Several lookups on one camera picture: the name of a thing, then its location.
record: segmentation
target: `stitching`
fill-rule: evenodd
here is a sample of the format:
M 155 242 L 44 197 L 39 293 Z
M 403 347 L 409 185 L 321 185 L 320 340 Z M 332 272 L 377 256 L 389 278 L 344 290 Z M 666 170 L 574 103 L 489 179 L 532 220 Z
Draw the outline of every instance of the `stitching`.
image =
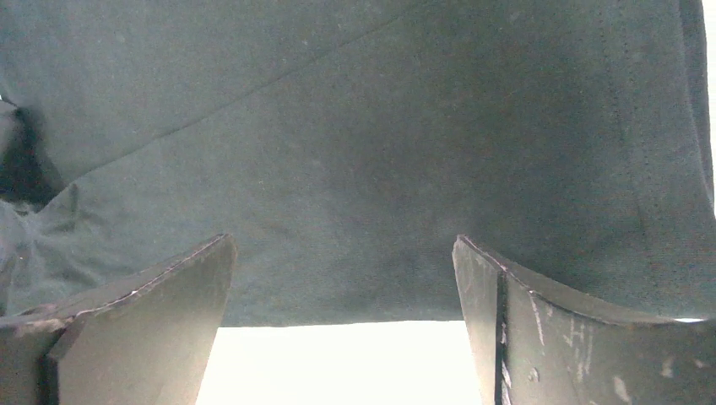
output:
M 624 13 L 623 0 L 616 0 L 616 7 L 619 12 L 620 20 L 624 20 L 625 13 Z M 629 134 L 627 133 L 627 129 L 625 126 L 625 119 L 624 119 L 623 115 L 621 114 L 621 108 L 620 108 L 621 100 L 619 97 L 619 91 L 618 91 L 616 84 L 614 82 L 614 79 L 613 79 L 614 70 L 611 67 L 613 64 L 613 58 L 610 56 L 609 52 L 607 51 L 607 40 L 606 40 L 607 33 L 606 33 L 605 16 L 601 10 L 599 11 L 599 24 L 600 24 L 600 28 L 601 28 L 601 33 L 599 34 L 599 36 L 602 41 L 602 47 L 603 47 L 604 58 L 605 58 L 605 71 L 607 73 L 607 79 L 608 79 L 608 83 L 609 83 L 609 91 L 612 95 L 611 108 L 614 113 L 615 124 L 617 126 L 617 129 L 619 130 L 620 135 L 621 135 L 621 143 L 625 149 L 626 158 L 628 159 L 628 162 L 629 162 L 629 165 L 627 166 L 627 174 L 628 174 L 630 182 L 632 184 L 631 191 L 632 191 L 632 195 L 634 198 L 634 203 L 637 207 L 637 215 L 639 217 L 639 225 L 641 228 L 641 234 L 642 234 L 643 243 L 644 243 L 643 251 L 644 251 L 644 255 L 647 259 L 648 266 L 653 271 L 655 271 L 656 266 L 654 264 L 654 254 L 652 252 L 653 244 L 649 243 L 650 238 L 648 237 L 645 209 L 643 207 L 642 198 L 640 198 L 640 196 L 638 195 L 639 193 L 637 191 L 638 187 L 636 184 L 637 182 L 636 182 L 634 170 L 633 170 L 633 166 L 636 165 L 636 162 L 634 162 L 634 160 L 635 160 L 634 153 L 631 151 L 632 148 L 629 146 L 629 142 L 627 141 Z M 624 38 L 624 41 L 621 43 L 621 49 L 623 51 L 624 57 L 628 57 L 629 51 L 630 51 L 630 46 L 627 41 L 626 29 L 623 28 L 623 24 L 620 24 L 620 25 L 621 25 L 621 34 L 622 34 L 622 37 Z M 626 75 L 628 77 L 628 81 L 631 84 L 633 84 L 634 83 L 634 72 L 628 67 L 628 64 L 626 66 Z M 638 108 L 636 106 L 633 106 L 633 108 L 634 108 L 634 111 L 638 110 Z M 645 140 L 642 138 L 641 142 L 639 143 L 639 147 L 641 148 L 642 151 L 644 151 L 645 146 L 646 146 Z M 641 163 L 643 164 L 643 168 L 646 169 L 647 179 L 650 182 L 652 180 L 652 176 L 651 176 L 651 173 L 649 172 L 649 167 L 648 167 L 649 162 L 648 162 L 648 159 L 646 158 L 646 156 L 644 156 L 644 160 Z M 658 284 L 656 278 L 651 277 L 651 276 L 653 276 L 653 274 L 654 273 L 649 273 L 649 274 L 646 274 L 645 276 L 649 277 L 651 279 L 651 284 L 655 288 L 658 288 L 659 284 Z

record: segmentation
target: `dark green fabric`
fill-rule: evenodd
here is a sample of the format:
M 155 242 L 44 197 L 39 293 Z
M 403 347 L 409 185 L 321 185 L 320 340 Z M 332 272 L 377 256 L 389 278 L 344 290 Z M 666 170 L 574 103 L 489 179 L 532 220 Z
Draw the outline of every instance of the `dark green fabric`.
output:
M 461 233 L 617 304 L 716 308 L 696 1 L 0 4 L 59 191 L 6 207 L 10 313 L 219 232 L 226 325 L 458 319 Z

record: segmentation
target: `scratch mark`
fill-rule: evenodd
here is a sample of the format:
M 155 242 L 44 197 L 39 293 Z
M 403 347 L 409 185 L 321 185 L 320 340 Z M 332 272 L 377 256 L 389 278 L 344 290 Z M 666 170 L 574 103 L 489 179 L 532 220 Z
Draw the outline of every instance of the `scratch mark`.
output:
M 592 365 L 592 349 L 594 347 L 594 327 L 589 327 L 589 339 L 587 343 L 587 358 L 584 360 L 584 373 L 589 375 L 589 366 Z
M 47 319 L 44 321 L 29 322 L 24 325 L 20 325 L 17 329 L 15 329 L 14 336 L 16 338 L 21 338 L 29 333 L 55 332 L 69 325 L 72 320 L 73 318 L 70 317 L 67 319 Z
M 510 378 L 510 372 L 507 370 L 507 366 L 505 365 L 504 361 L 502 361 L 502 378 L 504 378 L 504 381 L 507 384 L 507 387 L 509 387 L 509 388 L 513 387 L 513 381 Z
M 661 364 L 661 376 L 664 378 L 674 378 L 674 356 L 670 356 Z
M 584 381 L 584 363 L 577 363 L 577 382 Z
M 502 382 L 502 405 L 512 405 L 512 401 L 510 401 L 510 391 L 505 385 L 505 381 Z
M 542 343 L 542 346 L 544 346 L 545 335 L 542 333 L 542 320 L 540 319 L 540 311 L 537 309 L 537 304 L 534 302 L 534 298 L 532 297 L 532 295 L 529 296 L 529 302 L 532 303 L 534 319 L 537 321 L 537 333 L 540 335 L 540 343 Z
M 632 397 L 629 396 L 629 392 L 627 391 L 627 384 L 625 384 L 624 380 L 622 380 L 618 375 L 614 376 L 614 393 L 623 402 L 632 403 Z
M 574 347 L 574 337 L 578 336 L 579 341 L 581 343 L 584 343 L 584 321 L 579 325 L 579 331 L 576 331 L 574 328 L 574 318 L 570 318 L 569 320 L 569 336 L 562 335 L 564 337 L 564 341 L 569 345 L 570 348 Z

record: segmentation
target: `bright light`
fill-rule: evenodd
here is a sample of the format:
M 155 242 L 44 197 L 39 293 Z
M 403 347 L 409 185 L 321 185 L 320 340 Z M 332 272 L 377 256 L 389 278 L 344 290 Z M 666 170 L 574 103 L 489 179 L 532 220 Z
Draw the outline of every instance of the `bright light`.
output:
M 696 322 L 703 322 L 706 321 L 705 319 L 698 319 L 698 318 L 677 318 L 675 319 L 677 322 L 684 322 L 684 323 L 696 323 Z

